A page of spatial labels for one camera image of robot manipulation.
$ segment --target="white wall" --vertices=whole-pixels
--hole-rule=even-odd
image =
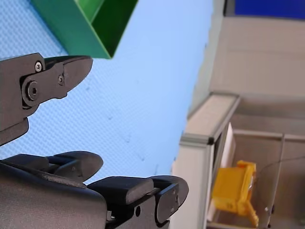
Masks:
[[[305,135],[305,119],[235,114],[231,124],[233,129]]]
[[[211,91],[305,97],[305,23],[226,17]]]
[[[209,85],[213,72],[214,59],[218,45],[218,37],[223,21],[224,0],[213,0],[213,14],[209,31],[209,42],[204,50],[204,59],[198,73],[197,83],[193,92],[190,113],[194,111],[209,94]]]
[[[204,229],[212,179],[213,153],[211,148],[180,146],[172,174],[186,180],[189,194],[183,205],[171,217],[170,229]]]

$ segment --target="blue table surface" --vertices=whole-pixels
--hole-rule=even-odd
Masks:
[[[66,55],[30,2],[0,1],[0,58]],[[104,160],[88,183],[169,174],[212,11],[212,0],[140,0],[115,57],[94,59],[66,98],[41,104],[29,117],[28,133],[0,147],[0,159],[85,150]]]

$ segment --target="bolt head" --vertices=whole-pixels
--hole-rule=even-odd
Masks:
[[[39,96],[38,84],[36,81],[32,81],[28,85],[27,96],[30,100],[35,101]]]
[[[35,71],[36,72],[41,72],[42,71],[42,64],[41,64],[41,62],[37,61],[35,63]]]

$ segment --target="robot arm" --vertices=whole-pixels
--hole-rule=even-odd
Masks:
[[[25,134],[39,104],[67,96],[91,66],[88,56],[39,53],[1,61],[0,146]],[[84,185],[102,165],[100,156],[84,151],[0,161],[0,228],[168,228],[188,194],[183,179],[107,177]]]

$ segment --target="green box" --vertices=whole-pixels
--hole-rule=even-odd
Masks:
[[[111,59],[138,0],[31,0],[69,55]]]

